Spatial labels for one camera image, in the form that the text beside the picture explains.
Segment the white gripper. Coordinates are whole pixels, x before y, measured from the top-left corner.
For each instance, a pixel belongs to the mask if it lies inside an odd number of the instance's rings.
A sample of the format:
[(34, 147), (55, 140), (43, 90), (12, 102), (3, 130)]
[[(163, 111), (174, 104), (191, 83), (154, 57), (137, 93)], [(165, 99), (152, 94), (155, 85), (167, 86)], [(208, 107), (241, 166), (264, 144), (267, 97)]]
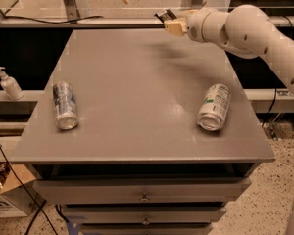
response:
[(191, 12), (186, 19), (164, 21), (165, 30), (175, 36), (188, 37), (200, 43), (214, 43), (219, 47), (227, 44), (228, 36), (225, 23), (228, 12), (220, 12), (213, 8), (203, 8)]

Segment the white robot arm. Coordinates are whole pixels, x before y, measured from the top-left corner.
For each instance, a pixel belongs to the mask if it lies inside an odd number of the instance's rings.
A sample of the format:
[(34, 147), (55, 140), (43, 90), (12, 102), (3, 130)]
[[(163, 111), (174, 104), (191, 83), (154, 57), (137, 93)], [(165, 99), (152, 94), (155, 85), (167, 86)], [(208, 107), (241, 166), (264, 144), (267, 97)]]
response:
[(165, 30), (213, 43), (241, 58), (261, 58), (294, 95), (294, 40), (281, 33), (259, 8), (243, 5), (231, 12), (213, 8), (169, 13)]

